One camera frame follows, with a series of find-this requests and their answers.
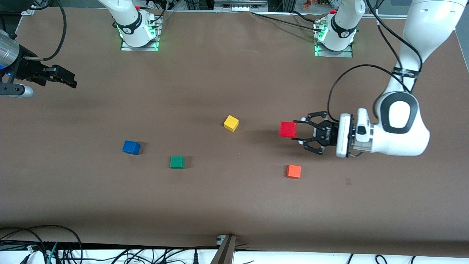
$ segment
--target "black cable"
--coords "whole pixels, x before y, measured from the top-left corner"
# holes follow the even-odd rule
[[[80,246],[80,251],[81,251],[81,259],[83,259],[83,247],[82,247],[82,241],[80,240],[80,237],[78,236],[78,234],[73,231],[72,229],[68,228],[68,227],[65,227],[65,226],[62,226],[62,225],[36,225],[36,226],[32,226],[32,227],[28,227],[28,228],[22,228],[22,227],[1,227],[0,230],[4,230],[4,229],[17,229],[16,231],[13,231],[3,237],[0,238],[0,240],[4,239],[5,237],[8,237],[10,235],[14,235],[18,232],[21,232],[21,231],[28,231],[30,233],[32,233],[34,236],[36,236],[36,238],[39,240],[39,242],[41,243],[42,246],[44,246],[44,244],[42,243],[42,240],[41,238],[39,238],[39,236],[34,233],[32,231],[32,229],[37,229],[37,228],[42,228],[42,227],[57,227],[57,228],[60,228],[60,229],[64,229],[64,230],[67,230],[68,232],[72,233],[73,236],[75,236],[76,240],[78,241],[78,245]],[[43,255],[44,255],[44,260],[46,261],[46,253],[45,253],[45,247],[44,247],[44,252],[43,252]]]
[[[168,262],[166,262],[166,263],[174,263],[174,262],[182,262],[183,264],[187,264],[187,263],[185,263],[185,262],[182,261],[182,260],[172,260],[172,261],[168,261]]]
[[[168,251],[166,251],[166,249],[165,249],[165,253],[163,255],[161,255],[159,258],[157,258],[154,262],[152,262],[152,264],[156,264],[162,258],[166,259],[166,254],[171,252],[171,251],[172,251],[172,249],[170,249]]]
[[[38,242],[40,243],[40,247],[39,247],[39,251],[42,253],[43,257],[44,257],[44,263],[47,263],[47,257],[46,257],[46,248],[44,246],[44,243],[42,241],[42,239],[38,236],[38,234],[36,234],[34,231],[32,231],[31,229],[32,228],[22,228],[22,227],[2,227],[0,228],[0,230],[5,230],[5,229],[17,229],[17,231],[13,231],[13,232],[10,232],[4,236],[2,236],[0,238],[0,240],[6,238],[6,237],[9,237],[9,236],[12,236],[18,232],[21,232],[21,231],[28,231],[29,233],[31,233],[33,236],[36,237],[36,239],[38,240]]]
[[[193,264],[199,264],[199,254],[197,253],[197,249],[194,252],[194,262]]]
[[[294,10],[292,10],[292,11],[289,11],[289,13],[294,13],[294,14],[297,14],[297,15],[299,15],[299,17],[301,17],[302,19],[304,19],[304,20],[306,20],[306,21],[309,21],[309,22],[313,22],[313,23],[314,23],[314,20],[311,20],[311,19],[309,19],[309,18],[307,18],[307,17],[303,16],[302,14],[300,14],[300,13],[299,13],[299,12],[297,12],[297,11],[294,11]]]
[[[344,77],[347,73],[349,73],[350,71],[356,69],[356,68],[360,68],[360,67],[372,67],[372,68],[376,68],[376,69],[379,69],[385,73],[387,73],[389,76],[393,77],[394,79],[396,79],[401,85],[402,87],[404,87],[404,90],[408,93],[410,93],[409,89],[404,85],[404,83],[399,80],[394,74],[392,74],[390,71],[382,68],[382,67],[379,67],[377,65],[373,65],[373,64],[360,64],[360,65],[357,65],[357,66],[354,66],[348,70],[346,70],[344,73],[342,73],[339,78],[337,78],[337,80],[335,80],[334,84],[332,84],[332,87],[331,87],[331,90],[329,92],[329,97],[327,98],[327,114],[329,115],[329,117],[335,121],[335,122],[339,122],[337,119],[335,119],[334,117],[332,117],[331,115],[331,111],[330,111],[330,108],[329,108],[329,105],[331,103],[331,96],[332,96],[332,92],[335,88],[335,86],[337,85],[337,83],[340,81],[340,79],[342,79],[342,77]]]
[[[43,9],[48,8],[48,7],[51,5],[51,3],[52,3],[52,0],[49,0],[49,2],[48,2],[45,6],[43,6],[43,7],[40,7],[40,8],[30,8],[30,9],[31,9],[31,10],[35,10],[35,11],[43,10]]]
[[[131,261],[132,259],[134,259],[134,257],[136,257],[138,254],[140,254],[142,251],[143,251],[143,249],[141,249],[141,250],[138,251],[137,253],[133,254],[133,256],[132,256],[130,259],[127,259],[127,262],[124,261],[124,264],[129,264],[130,261]]]
[[[108,261],[108,260],[111,260],[111,259],[115,259],[115,258],[116,258],[116,256],[115,256],[115,257],[106,258],[106,259],[97,259],[97,258],[75,258],[75,257],[73,257],[73,256],[72,256],[72,257],[69,257],[68,254],[70,254],[70,253],[71,253],[71,250],[70,250],[66,255],[64,254],[64,255],[62,256],[61,260],[62,260],[62,261],[64,261],[64,260],[67,260],[67,261],[70,261],[70,260],[73,260],[73,261],[75,261],[75,260],[92,260],[92,261],[102,262],[102,261]],[[129,253],[129,252],[127,252],[126,255],[131,255],[132,258],[127,259],[126,262],[129,263],[129,262],[135,257],[135,258],[137,258],[137,259],[139,259],[139,260],[141,259],[141,260],[147,261],[148,263],[152,263],[152,261],[150,261],[149,259],[146,259],[146,258],[144,258],[144,257],[142,257],[142,256],[138,256],[137,254],[139,254],[139,253],[140,253],[140,251],[139,251],[138,253],[135,253],[135,254],[134,254],[134,253]]]
[[[375,262],[376,262],[376,264],[382,264],[382,263],[380,263],[380,262],[378,261],[378,257],[381,257],[381,258],[384,260],[384,264],[387,264],[387,261],[386,261],[386,259],[383,257],[383,255],[376,255],[376,256],[375,256]]]
[[[393,46],[391,45],[391,43],[389,43],[389,41],[387,40],[386,36],[384,35],[383,31],[381,30],[381,27],[379,26],[378,24],[378,31],[379,33],[381,34],[381,36],[383,37],[384,41],[386,42],[387,46],[391,49],[392,53],[394,54],[394,57],[396,57],[396,60],[397,62],[399,63],[399,67],[402,68],[402,63],[401,63],[401,59],[399,58],[399,56],[397,55],[397,52],[394,50]]]
[[[158,19],[163,16],[163,14],[165,13],[165,11],[166,11],[166,9],[163,9],[163,12],[161,12],[161,14],[160,14],[157,18],[155,18],[155,19],[153,19],[153,20],[150,20],[150,23],[153,23],[153,22],[155,22],[155,21],[158,21]]]
[[[170,254],[169,256],[166,256],[166,253],[165,253],[163,256],[165,257],[165,259],[168,259],[168,258],[170,258],[170,257],[172,257],[172,256],[174,256],[174,255],[176,255],[176,254],[179,254],[179,253],[181,253],[181,252],[183,252],[183,251],[186,251],[186,250],[203,249],[203,248],[212,248],[212,246],[198,246],[198,247],[192,247],[192,248],[184,248],[184,249],[181,249],[181,250],[179,250],[179,251],[177,251],[177,252],[174,252],[174,253]],[[163,256],[159,257],[159,258],[154,262],[154,264],[157,263]]]
[[[378,9],[383,4],[383,2],[384,0],[381,0],[381,2],[379,0],[376,0],[375,10]]]
[[[422,57],[419,53],[418,50],[416,50],[414,48],[414,46],[412,46],[411,44],[409,44],[406,40],[404,40],[402,37],[400,37],[399,35],[397,35],[396,33],[394,33],[394,31],[392,31],[384,22],[383,20],[381,20],[381,18],[376,14],[375,10],[373,9],[373,7],[371,6],[370,4],[370,0],[365,0],[366,1],[366,5],[368,6],[368,8],[370,9],[370,12],[373,14],[373,16],[375,16],[375,18],[379,21],[379,23],[381,25],[383,25],[383,27],[389,32],[391,33],[393,36],[395,36],[398,40],[400,40],[402,43],[404,43],[406,46],[408,46],[411,50],[413,50],[415,52],[415,54],[417,54],[418,56],[418,59],[420,60],[420,66],[419,66],[419,71],[422,70],[422,65],[423,65],[423,60],[422,60]]]
[[[275,21],[278,21],[278,22],[282,22],[282,23],[285,23],[285,24],[290,24],[290,25],[293,25],[293,26],[297,26],[297,27],[300,27],[300,28],[311,29],[311,30],[317,31],[317,32],[320,32],[320,31],[321,31],[320,29],[317,29],[317,28],[310,28],[310,27],[298,25],[298,24],[295,24],[295,23],[283,21],[283,20],[280,20],[280,19],[277,19],[277,18],[273,18],[273,17],[261,15],[261,14],[256,14],[256,13],[252,13],[252,14],[254,14],[254,15],[256,15],[256,16],[261,16],[261,17],[264,17],[264,18],[272,19],[272,20],[275,20]]]
[[[20,264],[27,264],[30,256],[31,254],[28,254],[26,257],[24,257],[24,259],[20,262]]]
[[[348,257],[348,261],[347,261],[347,264],[350,264],[350,261],[352,261],[352,257],[353,257],[353,253],[350,254],[350,257]]]
[[[111,262],[111,264],[114,264],[117,262],[117,260],[122,257],[125,253],[127,253],[129,251],[129,249],[126,249],[124,250],[123,252],[121,252],[119,255],[117,255],[117,257],[114,258],[114,260]]]
[[[57,47],[55,52],[51,56],[49,56],[47,58],[44,58],[44,61],[48,61],[48,60],[53,59],[59,53],[60,49],[62,48],[63,42],[65,40],[65,33],[67,32],[67,17],[65,16],[65,10],[63,9],[63,6],[62,6],[62,3],[60,2],[60,0],[55,0],[55,1],[57,2],[57,5],[59,6],[60,11],[62,12],[62,18],[63,18],[62,37],[60,39],[59,46]]]

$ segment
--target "white robotic arm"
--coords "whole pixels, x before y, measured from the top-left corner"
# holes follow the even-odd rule
[[[352,43],[356,33],[356,26],[366,5],[363,0],[343,1],[336,14],[329,14],[321,20],[326,20],[326,29],[318,36],[318,40],[330,50],[340,51]]]
[[[132,0],[98,0],[117,23],[122,39],[132,47],[141,47],[156,37],[155,15],[137,10]]]
[[[404,26],[403,38],[420,54],[422,63],[452,33],[467,0],[414,0]],[[403,78],[411,92],[420,58],[407,45],[399,53],[402,65],[393,73]],[[374,113],[378,123],[371,124],[365,109],[358,110],[356,125],[350,114],[342,114],[336,155],[348,156],[348,147],[364,152],[416,156],[427,148],[430,132],[423,123],[417,99],[391,78],[386,90],[377,98]]]

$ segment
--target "metal frame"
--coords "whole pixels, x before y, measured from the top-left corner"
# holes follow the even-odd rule
[[[235,244],[236,236],[227,235],[210,264],[232,264],[235,255]]]

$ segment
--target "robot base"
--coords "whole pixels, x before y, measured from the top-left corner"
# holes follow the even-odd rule
[[[155,15],[152,13],[149,13],[149,19],[153,20],[155,19]],[[132,47],[129,44],[127,44],[124,39],[122,39],[121,43],[121,50],[122,51],[158,51],[159,48],[159,39],[161,37],[161,28],[163,24],[163,16],[158,18],[155,22],[149,24],[149,29],[150,33],[155,36],[155,38],[151,39],[147,44],[141,46],[141,47]]]

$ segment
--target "cable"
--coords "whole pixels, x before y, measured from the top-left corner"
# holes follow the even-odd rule
[[[350,257],[348,257],[347,264],[350,264],[350,261],[352,261],[352,257],[353,257],[353,253],[352,253],[352,254],[350,254]]]
[[[379,2],[379,0],[376,0],[375,10],[378,9],[383,4],[383,2],[384,0],[381,0],[381,2]]]
[[[28,263],[28,259],[29,257],[31,256],[31,254],[27,255],[26,257],[24,257],[24,259],[20,262],[20,264],[27,264]]]
[[[52,0],[49,0],[49,2],[48,2],[45,6],[43,6],[43,7],[39,7],[39,8],[30,8],[30,9],[31,9],[31,10],[35,10],[35,11],[43,10],[43,9],[48,8],[48,7],[51,5],[51,3],[52,3]]]
[[[199,264],[199,254],[197,253],[197,249],[194,252],[194,262],[193,264]]]
[[[59,46],[57,47],[55,52],[51,56],[49,56],[47,58],[44,58],[44,61],[48,61],[48,60],[53,59],[59,53],[60,49],[62,48],[63,42],[65,40],[65,33],[67,32],[67,17],[65,16],[65,10],[63,9],[63,6],[62,6],[62,3],[60,2],[60,0],[55,0],[55,1],[57,2],[57,5],[59,6],[60,11],[62,12],[62,18],[63,18],[62,37],[60,39]]]
[[[314,23],[314,20],[311,20],[311,19],[309,19],[309,18],[307,18],[307,17],[303,16],[302,14],[300,14],[300,13],[299,13],[299,12],[297,12],[297,11],[294,11],[294,10],[292,10],[292,11],[289,11],[289,13],[294,13],[294,14],[297,14],[297,15],[299,15],[299,17],[301,17],[302,19],[304,19],[304,20],[306,20],[306,21],[309,21],[309,22],[313,22],[313,23]]]
[[[34,233],[31,229],[36,229],[36,228],[42,228],[42,227],[57,227],[57,228],[60,228],[60,229],[64,229],[64,230],[67,230],[69,231],[70,233],[73,234],[73,236],[75,236],[76,240],[78,241],[78,245],[80,246],[80,251],[81,251],[81,260],[80,260],[80,264],[82,264],[82,259],[83,259],[83,247],[82,247],[82,241],[80,240],[80,237],[78,236],[77,233],[75,233],[75,231],[73,231],[72,229],[68,228],[68,227],[65,227],[65,226],[62,226],[62,225],[36,225],[36,226],[32,226],[32,227],[28,227],[28,228],[22,228],[22,227],[1,227],[0,230],[5,230],[5,229],[17,229],[16,231],[13,231],[9,234],[6,234],[4,235],[3,237],[0,238],[0,240],[4,239],[5,237],[8,237],[8,236],[11,236],[11,235],[14,235],[18,232],[21,232],[21,231],[28,231],[30,233],[32,233],[34,236],[36,236],[36,238],[39,240],[39,242],[41,243],[41,245],[43,246],[44,248],[44,251],[43,251],[43,255],[44,255],[44,263],[46,263],[47,259],[46,259],[46,252],[45,252],[45,247],[44,247],[44,244],[42,243],[42,240],[41,238],[36,234]]]
[[[391,51],[393,52],[394,54],[394,57],[396,57],[396,60],[397,62],[399,63],[399,67],[402,68],[402,63],[401,63],[401,59],[399,58],[399,56],[397,55],[396,51],[394,50],[393,46],[391,46],[391,43],[389,43],[389,41],[387,40],[386,36],[384,35],[383,31],[381,30],[381,27],[379,26],[378,24],[378,31],[379,33],[381,34],[381,36],[383,37],[384,41],[386,42],[387,46],[391,49]]]
[[[404,40],[402,37],[400,37],[399,35],[397,35],[396,33],[394,33],[394,31],[392,31],[384,22],[383,20],[381,20],[381,18],[379,18],[379,16],[376,14],[375,10],[373,9],[373,7],[371,6],[370,4],[370,0],[365,0],[366,1],[366,5],[368,6],[368,8],[370,9],[370,12],[373,14],[373,16],[375,16],[375,18],[379,21],[379,23],[381,25],[383,25],[383,27],[389,32],[391,33],[393,36],[395,36],[398,40],[400,40],[402,43],[404,43],[406,46],[408,46],[411,50],[413,50],[415,52],[415,54],[417,54],[418,56],[418,59],[420,60],[420,66],[419,66],[419,71],[422,70],[422,65],[423,65],[423,60],[422,60],[422,57],[420,55],[420,53],[418,52],[418,50],[416,50],[414,48],[414,46],[412,46],[411,44],[409,44],[406,40]]]
[[[49,259],[47,260],[47,264],[51,264],[51,263],[52,263],[52,255],[54,255],[54,251],[55,251],[55,248],[57,247],[57,244],[59,244],[59,243],[56,242],[56,243],[54,244],[54,246],[52,247],[51,255],[49,256]]]
[[[33,236],[36,237],[36,239],[39,241],[40,243],[40,247],[39,247],[39,251],[41,251],[43,257],[44,257],[44,263],[47,262],[47,258],[46,258],[46,251],[45,251],[45,246],[44,246],[44,243],[42,242],[42,239],[38,236],[38,234],[36,234],[34,231],[31,230],[31,228],[22,228],[22,227],[2,227],[0,228],[0,230],[4,230],[4,229],[18,229],[17,231],[13,231],[13,232],[10,232],[4,236],[2,236],[0,238],[0,240],[6,238],[6,237],[9,237],[9,236],[12,236],[18,232],[21,232],[21,231],[28,231],[29,233],[31,233]]]
[[[360,152],[358,152],[357,155],[349,154],[349,156],[352,157],[352,158],[358,158],[358,157],[360,157],[362,154],[363,154],[363,151],[360,151]]]
[[[310,28],[310,27],[298,25],[298,24],[295,24],[295,23],[283,21],[283,20],[280,20],[280,19],[277,19],[277,18],[273,18],[273,17],[261,15],[261,14],[256,14],[256,13],[252,13],[252,14],[254,14],[254,15],[256,15],[256,16],[261,16],[261,17],[264,17],[264,18],[272,19],[272,20],[275,20],[275,21],[278,21],[278,22],[282,22],[282,23],[285,23],[285,24],[290,24],[290,25],[297,26],[297,27],[301,27],[301,28],[305,28],[305,29],[311,29],[311,30],[313,30],[313,31],[318,31],[318,32],[321,31],[320,29],[317,29],[317,28]]]
[[[117,262],[117,260],[122,257],[125,253],[127,253],[129,251],[129,249],[126,249],[124,250],[123,252],[121,252],[119,255],[117,255],[117,257],[114,258],[114,260],[111,262],[111,264],[114,264]]]
[[[331,90],[329,92],[329,97],[327,98],[327,114],[329,115],[329,117],[335,121],[335,122],[339,122],[339,120],[335,119],[334,117],[332,117],[331,115],[331,112],[330,112],[330,108],[329,108],[329,105],[331,103],[331,96],[332,96],[332,92],[335,88],[335,86],[337,85],[337,83],[340,81],[340,79],[342,79],[342,77],[344,77],[347,73],[349,73],[350,71],[356,69],[356,68],[360,68],[360,67],[372,67],[372,68],[376,68],[376,69],[379,69],[385,73],[387,73],[389,76],[393,77],[394,79],[396,79],[401,85],[402,87],[404,87],[404,90],[408,93],[410,93],[409,89],[404,85],[404,83],[399,80],[394,74],[392,74],[390,71],[382,68],[382,67],[379,67],[377,65],[373,65],[373,64],[360,64],[360,65],[357,65],[357,66],[354,66],[348,70],[346,70],[344,73],[342,73],[339,78],[337,78],[337,80],[335,80],[334,84],[332,84],[332,87],[331,87]]]
[[[127,259],[127,262],[124,261],[124,264],[129,264],[130,261],[131,261],[132,259],[134,259],[134,257],[136,257],[138,254],[140,254],[142,251],[143,251],[143,249],[141,249],[141,250],[138,251],[137,253],[133,254],[133,256],[132,256],[130,259]]]
[[[166,11],[166,9],[163,9],[163,12],[161,12],[161,14],[160,14],[157,18],[155,18],[155,19],[153,19],[153,20],[150,20],[150,23],[153,23],[153,22],[155,22],[155,21],[158,21],[158,19],[160,19],[160,18],[163,16],[163,14],[165,13],[165,11]]]
[[[165,263],[174,263],[174,262],[182,262],[183,264],[187,264],[182,260],[172,260],[172,261],[168,261],[168,262],[165,262]]]
[[[381,264],[381,263],[379,263],[379,261],[378,261],[378,257],[381,257],[381,258],[384,260],[384,263],[387,264],[387,261],[386,261],[386,259],[383,257],[383,255],[376,255],[376,256],[375,256],[375,262],[376,262],[376,264]]]

